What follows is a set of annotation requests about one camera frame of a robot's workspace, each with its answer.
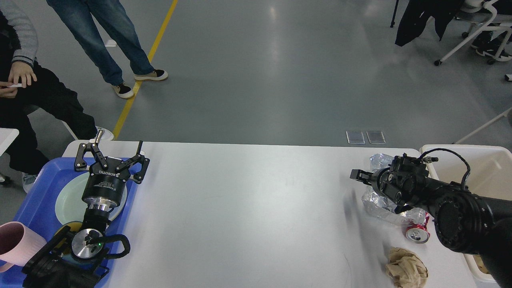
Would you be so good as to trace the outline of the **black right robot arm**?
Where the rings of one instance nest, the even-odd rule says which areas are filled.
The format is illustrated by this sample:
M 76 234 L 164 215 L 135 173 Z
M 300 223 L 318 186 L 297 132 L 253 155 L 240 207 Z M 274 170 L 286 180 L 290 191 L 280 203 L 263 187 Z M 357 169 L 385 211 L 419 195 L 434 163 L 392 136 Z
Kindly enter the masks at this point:
M 387 168 L 376 172 L 359 169 L 350 178 L 371 186 L 396 204 L 395 213 L 422 208 L 434 217 L 436 235 L 448 249 L 478 254 L 502 288 L 512 286 L 512 204 L 509 200 L 479 196 L 469 191 L 466 181 L 441 182 L 429 177 L 427 152 L 419 157 L 395 156 Z

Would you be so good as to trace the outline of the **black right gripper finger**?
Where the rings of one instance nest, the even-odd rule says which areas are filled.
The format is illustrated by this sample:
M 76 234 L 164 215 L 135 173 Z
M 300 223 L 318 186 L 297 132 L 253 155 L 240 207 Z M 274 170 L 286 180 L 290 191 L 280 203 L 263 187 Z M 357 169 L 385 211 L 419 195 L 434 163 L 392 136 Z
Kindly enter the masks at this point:
M 376 174 L 361 169 L 352 169 L 350 179 L 356 180 L 357 182 L 361 182 L 365 185 L 372 185 L 376 182 Z

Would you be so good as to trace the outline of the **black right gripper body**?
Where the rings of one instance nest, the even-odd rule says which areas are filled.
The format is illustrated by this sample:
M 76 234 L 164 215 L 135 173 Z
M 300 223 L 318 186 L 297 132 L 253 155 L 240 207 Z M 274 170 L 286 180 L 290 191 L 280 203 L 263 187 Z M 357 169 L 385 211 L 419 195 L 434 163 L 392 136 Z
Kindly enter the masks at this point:
M 371 187 L 380 196 L 387 196 L 384 193 L 385 182 L 388 180 L 390 168 L 381 168 L 372 173 L 370 177 Z

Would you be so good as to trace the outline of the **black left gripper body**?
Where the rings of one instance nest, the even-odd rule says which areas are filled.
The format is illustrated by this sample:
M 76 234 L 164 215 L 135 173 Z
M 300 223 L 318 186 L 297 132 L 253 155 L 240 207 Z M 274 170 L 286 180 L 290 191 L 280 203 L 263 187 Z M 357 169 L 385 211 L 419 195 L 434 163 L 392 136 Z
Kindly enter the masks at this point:
M 83 167 L 88 172 L 88 181 L 82 195 L 82 201 L 89 210 L 111 212 L 122 209 L 126 201 L 126 183 L 131 178 L 133 164 L 114 164 L 114 169 L 106 170 L 102 164 L 95 163 Z

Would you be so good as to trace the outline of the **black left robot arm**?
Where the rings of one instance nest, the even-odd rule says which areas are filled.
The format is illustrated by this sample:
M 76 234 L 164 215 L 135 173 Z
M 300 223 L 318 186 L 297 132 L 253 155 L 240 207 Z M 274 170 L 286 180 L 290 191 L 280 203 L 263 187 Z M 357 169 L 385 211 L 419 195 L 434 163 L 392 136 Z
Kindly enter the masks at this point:
M 123 234 L 107 235 L 110 213 L 121 206 L 126 183 L 140 184 L 150 160 L 139 141 L 135 155 L 122 160 L 104 156 L 99 149 L 101 132 L 80 144 L 74 162 L 76 172 L 88 172 L 82 194 L 86 204 L 82 224 L 72 231 L 66 224 L 22 268 L 24 288 L 93 288 L 108 273 L 104 262 L 130 253 Z

